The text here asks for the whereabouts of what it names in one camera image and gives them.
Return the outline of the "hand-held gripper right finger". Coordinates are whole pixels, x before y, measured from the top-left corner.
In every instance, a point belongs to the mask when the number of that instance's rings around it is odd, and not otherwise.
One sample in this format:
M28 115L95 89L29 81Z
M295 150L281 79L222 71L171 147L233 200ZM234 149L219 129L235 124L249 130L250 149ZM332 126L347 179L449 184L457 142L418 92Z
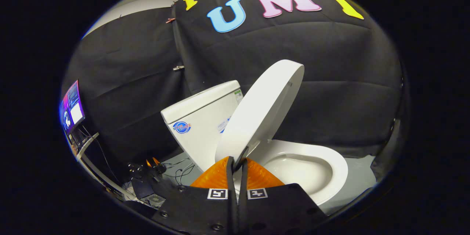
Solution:
M306 235L327 219L299 184L282 183L249 158L242 164L238 217L242 235Z

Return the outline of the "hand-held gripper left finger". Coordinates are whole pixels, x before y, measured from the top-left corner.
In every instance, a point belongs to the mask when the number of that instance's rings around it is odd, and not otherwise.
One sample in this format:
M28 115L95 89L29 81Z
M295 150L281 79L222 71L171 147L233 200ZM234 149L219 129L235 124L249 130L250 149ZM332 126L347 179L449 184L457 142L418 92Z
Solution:
M215 163L209 173L225 180L221 188L199 188L191 185L154 187L165 198L151 220L174 235L233 235L237 231L237 200L233 182L234 159L227 156Z

